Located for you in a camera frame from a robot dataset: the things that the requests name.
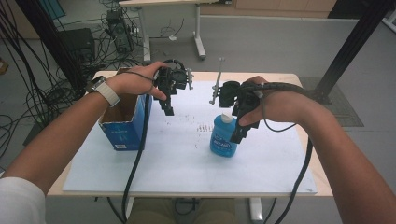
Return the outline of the blue cardboard box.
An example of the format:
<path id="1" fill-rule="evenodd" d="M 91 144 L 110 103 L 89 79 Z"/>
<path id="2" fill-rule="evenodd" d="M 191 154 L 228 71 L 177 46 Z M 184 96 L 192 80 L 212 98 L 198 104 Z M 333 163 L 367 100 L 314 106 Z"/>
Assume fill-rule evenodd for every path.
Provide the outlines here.
<path id="1" fill-rule="evenodd" d="M 115 150 L 139 149 L 151 105 L 150 95 L 122 94 L 99 118 L 98 124 Z"/>

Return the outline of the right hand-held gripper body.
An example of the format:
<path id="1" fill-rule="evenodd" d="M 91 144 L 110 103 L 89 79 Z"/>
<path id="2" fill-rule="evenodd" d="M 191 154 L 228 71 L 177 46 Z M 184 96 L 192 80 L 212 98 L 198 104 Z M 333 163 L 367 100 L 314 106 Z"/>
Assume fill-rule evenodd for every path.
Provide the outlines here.
<path id="1" fill-rule="evenodd" d="M 220 83 L 224 62 L 225 58 L 220 57 L 219 70 L 215 85 L 212 87 L 213 93 L 209 103 L 214 105 L 216 100 L 219 100 L 219 107 L 231 108 L 232 112 L 230 116 L 237 120 L 236 128 L 240 128 L 238 120 L 260 104 L 259 95 L 255 93 L 253 85 L 246 82 L 240 83 L 238 81 L 229 80 Z"/>

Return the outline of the black box on floor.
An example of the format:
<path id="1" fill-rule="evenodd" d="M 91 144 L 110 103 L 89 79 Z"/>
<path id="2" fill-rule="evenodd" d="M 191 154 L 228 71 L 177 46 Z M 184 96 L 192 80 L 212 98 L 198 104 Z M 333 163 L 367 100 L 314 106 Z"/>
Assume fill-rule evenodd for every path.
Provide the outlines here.
<path id="1" fill-rule="evenodd" d="M 93 61 L 95 43 L 89 28 L 60 31 L 59 36 L 75 61 L 79 63 Z"/>

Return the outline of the person's right hand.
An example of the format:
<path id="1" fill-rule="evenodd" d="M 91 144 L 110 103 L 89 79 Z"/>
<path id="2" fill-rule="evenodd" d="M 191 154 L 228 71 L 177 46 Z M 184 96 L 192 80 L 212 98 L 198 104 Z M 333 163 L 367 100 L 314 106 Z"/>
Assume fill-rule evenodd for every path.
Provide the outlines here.
<path id="1" fill-rule="evenodd" d="M 262 119 L 302 124 L 317 107 L 316 102 L 293 91 L 264 91 L 263 94 L 260 104 L 238 121 L 241 126 L 248 126 Z"/>

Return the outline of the black metal stand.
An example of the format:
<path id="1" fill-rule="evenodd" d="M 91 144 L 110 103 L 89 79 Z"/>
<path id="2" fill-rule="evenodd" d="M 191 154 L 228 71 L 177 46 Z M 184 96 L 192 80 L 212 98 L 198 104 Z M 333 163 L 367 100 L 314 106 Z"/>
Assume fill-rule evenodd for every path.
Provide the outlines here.
<path id="1" fill-rule="evenodd" d="M 388 13 L 394 0 L 374 0 L 358 20 L 332 63 L 312 90 L 312 97 L 321 104 L 329 103 L 328 96 L 345 73 L 378 24 Z"/>
<path id="2" fill-rule="evenodd" d="M 66 79 L 78 95 L 85 93 L 87 84 L 81 70 L 68 52 L 58 31 L 39 0 L 15 0 L 26 19 L 47 47 L 49 53 L 64 72 Z"/>

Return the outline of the black computer tower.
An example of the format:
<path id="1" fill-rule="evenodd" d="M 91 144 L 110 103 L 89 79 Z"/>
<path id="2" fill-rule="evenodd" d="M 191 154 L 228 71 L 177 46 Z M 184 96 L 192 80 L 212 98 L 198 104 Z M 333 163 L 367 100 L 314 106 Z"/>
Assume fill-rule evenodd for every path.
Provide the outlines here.
<path id="1" fill-rule="evenodd" d="M 118 53 L 127 53 L 133 50 L 130 31 L 123 18 L 121 9 L 109 10 L 106 14 L 108 31 L 114 40 Z"/>

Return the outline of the white background desk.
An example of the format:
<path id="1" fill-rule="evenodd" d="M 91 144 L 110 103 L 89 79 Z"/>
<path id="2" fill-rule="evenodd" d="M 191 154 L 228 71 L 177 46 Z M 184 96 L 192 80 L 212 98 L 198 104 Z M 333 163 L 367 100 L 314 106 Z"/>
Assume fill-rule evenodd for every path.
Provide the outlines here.
<path id="1" fill-rule="evenodd" d="M 192 32 L 192 38 L 198 51 L 198 58 L 204 60 L 206 57 L 205 48 L 201 39 L 201 4 L 212 4 L 218 0 L 124 0 L 119 1 L 121 7 L 136 7 L 140 23 L 140 29 L 143 44 L 143 61 L 151 62 L 150 40 L 145 23 L 144 7 L 162 6 L 162 5 L 195 5 L 195 28 Z"/>

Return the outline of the person's white sleeve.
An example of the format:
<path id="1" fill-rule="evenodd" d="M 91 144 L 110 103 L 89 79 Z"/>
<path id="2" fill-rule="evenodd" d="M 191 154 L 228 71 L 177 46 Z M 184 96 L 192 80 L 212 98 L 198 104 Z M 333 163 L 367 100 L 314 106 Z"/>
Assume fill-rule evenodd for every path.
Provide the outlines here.
<path id="1" fill-rule="evenodd" d="M 0 224 L 46 224 L 43 191 L 19 177 L 1 178 Z"/>

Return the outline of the grey floor grid mat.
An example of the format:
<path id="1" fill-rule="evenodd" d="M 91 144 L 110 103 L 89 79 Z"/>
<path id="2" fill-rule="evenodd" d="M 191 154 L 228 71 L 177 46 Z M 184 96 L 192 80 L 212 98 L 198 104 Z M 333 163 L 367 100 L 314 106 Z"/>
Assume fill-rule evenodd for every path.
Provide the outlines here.
<path id="1" fill-rule="evenodd" d="M 337 85 L 332 88 L 329 95 L 320 103 L 334 114 L 341 126 L 363 127 L 358 114 Z"/>

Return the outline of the person's left hand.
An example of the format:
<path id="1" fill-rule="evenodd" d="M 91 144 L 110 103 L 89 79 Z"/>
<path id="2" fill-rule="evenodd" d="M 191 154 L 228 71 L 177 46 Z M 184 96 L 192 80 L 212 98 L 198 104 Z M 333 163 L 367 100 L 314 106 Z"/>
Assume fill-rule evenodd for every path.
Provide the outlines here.
<path id="1" fill-rule="evenodd" d="M 166 95 L 153 86 L 154 75 L 162 67 L 166 67 L 166 64 L 155 62 L 146 66 L 135 66 L 127 72 L 110 77 L 106 84 L 118 95 L 150 94 L 157 99 L 165 100 Z"/>

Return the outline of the blue bottle with white cap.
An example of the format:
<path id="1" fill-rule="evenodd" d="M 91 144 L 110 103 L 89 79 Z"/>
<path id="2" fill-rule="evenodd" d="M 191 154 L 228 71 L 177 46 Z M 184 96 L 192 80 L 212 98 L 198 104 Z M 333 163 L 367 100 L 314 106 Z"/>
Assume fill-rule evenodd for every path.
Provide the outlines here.
<path id="1" fill-rule="evenodd" d="M 235 123 L 236 119 L 229 112 L 215 117 L 209 144 L 212 152 L 226 158 L 231 158 L 234 155 L 237 144 L 231 141 L 231 137 Z"/>

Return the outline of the wristwatch with white band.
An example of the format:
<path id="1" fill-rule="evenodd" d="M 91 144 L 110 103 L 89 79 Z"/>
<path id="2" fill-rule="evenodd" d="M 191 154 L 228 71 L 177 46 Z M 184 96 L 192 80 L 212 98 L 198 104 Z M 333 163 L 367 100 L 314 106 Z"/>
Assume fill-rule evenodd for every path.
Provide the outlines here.
<path id="1" fill-rule="evenodd" d="M 120 97 L 106 84 L 104 76 L 96 77 L 88 82 L 85 91 L 87 93 L 99 92 L 107 100 L 110 107 L 115 106 L 120 101 Z"/>

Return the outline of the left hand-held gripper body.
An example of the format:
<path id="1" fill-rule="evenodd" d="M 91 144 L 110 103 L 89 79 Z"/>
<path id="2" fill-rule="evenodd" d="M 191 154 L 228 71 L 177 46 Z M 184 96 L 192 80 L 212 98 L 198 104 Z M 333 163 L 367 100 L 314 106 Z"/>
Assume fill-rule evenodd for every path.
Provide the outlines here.
<path id="1" fill-rule="evenodd" d="M 169 104 L 171 96 L 177 90 L 185 90 L 186 87 L 192 89 L 193 74 L 190 69 L 172 69 L 170 67 L 160 68 L 155 75 L 154 86 L 166 95 L 166 99 L 161 103 Z"/>

